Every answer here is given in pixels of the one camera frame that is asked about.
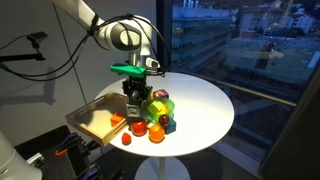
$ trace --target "glass window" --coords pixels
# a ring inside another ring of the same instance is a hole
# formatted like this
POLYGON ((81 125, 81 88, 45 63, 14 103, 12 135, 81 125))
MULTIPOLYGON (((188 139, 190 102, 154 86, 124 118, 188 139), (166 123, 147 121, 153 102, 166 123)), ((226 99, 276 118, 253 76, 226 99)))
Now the glass window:
POLYGON ((320 14, 308 2, 173 0, 172 70, 230 97, 235 119, 223 140, 260 162, 319 66, 320 14), (301 26, 303 15, 313 24, 301 26))

